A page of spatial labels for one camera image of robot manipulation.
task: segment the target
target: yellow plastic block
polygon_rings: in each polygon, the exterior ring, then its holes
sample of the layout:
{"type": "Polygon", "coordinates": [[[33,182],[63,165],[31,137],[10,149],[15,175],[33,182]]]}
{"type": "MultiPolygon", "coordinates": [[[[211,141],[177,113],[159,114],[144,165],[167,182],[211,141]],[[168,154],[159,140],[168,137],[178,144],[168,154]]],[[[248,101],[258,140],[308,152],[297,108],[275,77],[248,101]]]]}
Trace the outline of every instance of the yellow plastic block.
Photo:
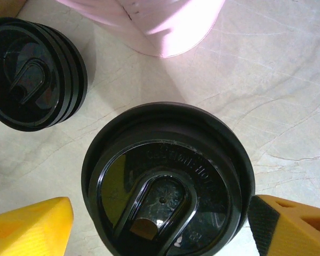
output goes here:
{"type": "Polygon", "coordinates": [[[67,197],[0,214],[0,256],[63,256],[73,220],[67,197]]]}
{"type": "Polygon", "coordinates": [[[280,214],[268,256],[320,256],[319,208],[273,196],[258,197],[280,214]]]}

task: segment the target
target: plastic lid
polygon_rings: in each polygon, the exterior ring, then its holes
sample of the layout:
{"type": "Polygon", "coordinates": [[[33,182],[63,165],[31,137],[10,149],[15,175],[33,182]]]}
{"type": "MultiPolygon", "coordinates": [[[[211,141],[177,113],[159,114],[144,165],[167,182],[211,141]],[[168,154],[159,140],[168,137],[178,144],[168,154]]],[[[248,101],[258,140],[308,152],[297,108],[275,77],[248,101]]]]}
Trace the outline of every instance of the plastic lid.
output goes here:
{"type": "Polygon", "coordinates": [[[83,103],[82,57],[63,34],[19,19],[0,19],[0,120],[37,131],[66,120],[83,103]]]}
{"type": "Polygon", "coordinates": [[[254,176],[244,148],[217,118],[153,103],[97,135],[82,190],[113,255],[214,255],[244,223],[254,176]]]}

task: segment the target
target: stacked black lids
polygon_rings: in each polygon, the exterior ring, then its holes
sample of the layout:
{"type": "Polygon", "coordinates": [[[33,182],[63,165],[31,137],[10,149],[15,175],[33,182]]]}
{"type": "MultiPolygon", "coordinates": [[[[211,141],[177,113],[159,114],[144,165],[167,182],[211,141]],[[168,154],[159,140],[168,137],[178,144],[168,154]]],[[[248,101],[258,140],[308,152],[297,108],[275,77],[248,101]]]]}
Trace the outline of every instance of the stacked black lids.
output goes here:
{"type": "Polygon", "coordinates": [[[0,19],[0,121],[20,131],[60,123],[81,107],[87,91],[84,61],[57,30],[0,19]]]}

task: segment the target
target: white marble countertop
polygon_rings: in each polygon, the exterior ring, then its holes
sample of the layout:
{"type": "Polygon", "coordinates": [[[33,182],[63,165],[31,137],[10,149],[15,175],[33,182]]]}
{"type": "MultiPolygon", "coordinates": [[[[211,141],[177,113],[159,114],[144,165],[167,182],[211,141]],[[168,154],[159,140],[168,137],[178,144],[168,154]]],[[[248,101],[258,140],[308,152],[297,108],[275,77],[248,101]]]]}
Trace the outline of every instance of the white marble countertop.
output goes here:
{"type": "MultiPolygon", "coordinates": [[[[100,129],[152,101],[201,107],[246,148],[257,194],[320,207],[320,0],[226,0],[207,38],[170,59],[138,54],[55,1],[20,18],[54,27],[83,55],[89,92],[68,121],[35,133],[0,123],[0,213],[57,196],[75,221],[66,255],[110,255],[86,211],[81,167],[100,129]]],[[[258,255],[249,224],[218,255],[258,255]]]]}

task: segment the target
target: pink cup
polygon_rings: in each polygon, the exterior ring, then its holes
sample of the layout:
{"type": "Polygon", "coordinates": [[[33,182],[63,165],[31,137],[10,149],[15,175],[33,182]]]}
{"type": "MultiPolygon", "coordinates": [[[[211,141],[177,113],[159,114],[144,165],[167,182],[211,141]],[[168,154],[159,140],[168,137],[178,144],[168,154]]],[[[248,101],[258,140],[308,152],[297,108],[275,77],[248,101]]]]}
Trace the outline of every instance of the pink cup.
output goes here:
{"type": "Polygon", "coordinates": [[[134,50],[166,58],[196,46],[225,0],[57,0],[99,22],[134,50]]]}

